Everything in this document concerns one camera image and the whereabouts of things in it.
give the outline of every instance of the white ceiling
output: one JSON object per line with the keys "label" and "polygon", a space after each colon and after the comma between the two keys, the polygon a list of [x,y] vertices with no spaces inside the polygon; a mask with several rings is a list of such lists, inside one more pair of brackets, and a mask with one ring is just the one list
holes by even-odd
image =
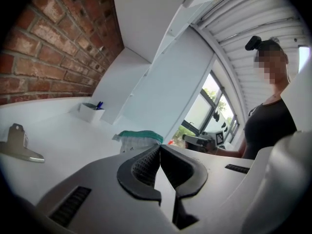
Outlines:
{"label": "white ceiling", "polygon": [[252,36],[277,37],[289,57],[290,77],[298,73],[298,45],[306,45],[307,37],[288,0],[221,0],[197,25],[213,35],[230,59],[247,112],[272,95],[269,84],[253,68],[255,51],[245,50]]}

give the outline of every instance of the pen holder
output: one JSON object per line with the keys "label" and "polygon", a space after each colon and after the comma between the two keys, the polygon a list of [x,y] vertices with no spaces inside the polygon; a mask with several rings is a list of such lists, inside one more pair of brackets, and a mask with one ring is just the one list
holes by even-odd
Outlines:
{"label": "pen holder", "polygon": [[96,108],[97,106],[91,103],[82,103],[79,110],[80,118],[91,124],[97,123],[101,119],[105,110],[102,108],[100,109]]}

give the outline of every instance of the metal bracket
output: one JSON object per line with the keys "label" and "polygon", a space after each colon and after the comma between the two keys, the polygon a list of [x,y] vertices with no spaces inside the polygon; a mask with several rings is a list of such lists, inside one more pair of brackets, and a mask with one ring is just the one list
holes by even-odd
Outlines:
{"label": "metal bracket", "polygon": [[0,142],[0,153],[15,158],[44,163],[44,157],[26,148],[28,138],[22,125],[14,123],[9,130],[7,142]]}

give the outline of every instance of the black t-shirt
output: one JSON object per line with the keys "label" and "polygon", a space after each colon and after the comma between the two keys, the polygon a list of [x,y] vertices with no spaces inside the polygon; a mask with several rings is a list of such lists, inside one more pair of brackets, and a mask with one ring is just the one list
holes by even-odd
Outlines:
{"label": "black t-shirt", "polygon": [[293,118],[282,99],[259,105],[245,125],[246,151],[243,158],[255,159],[260,149],[274,146],[295,131]]}

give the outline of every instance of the woman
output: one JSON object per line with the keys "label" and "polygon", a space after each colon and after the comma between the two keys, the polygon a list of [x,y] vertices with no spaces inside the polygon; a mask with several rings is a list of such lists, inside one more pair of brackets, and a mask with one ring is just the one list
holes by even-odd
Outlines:
{"label": "woman", "polygon": [[209,144],[206,150],[210,154],[255,159],[260,149],[274,146],[282,137],[296,131],[293,118],[281,98],[289,84],[287,55],[274,40],[261,41],[258,36],[253,36],[245,49],[257,49],[254,65],[269,79],[274,94],[249,112],[245,138],[238,151],[227,151]]}

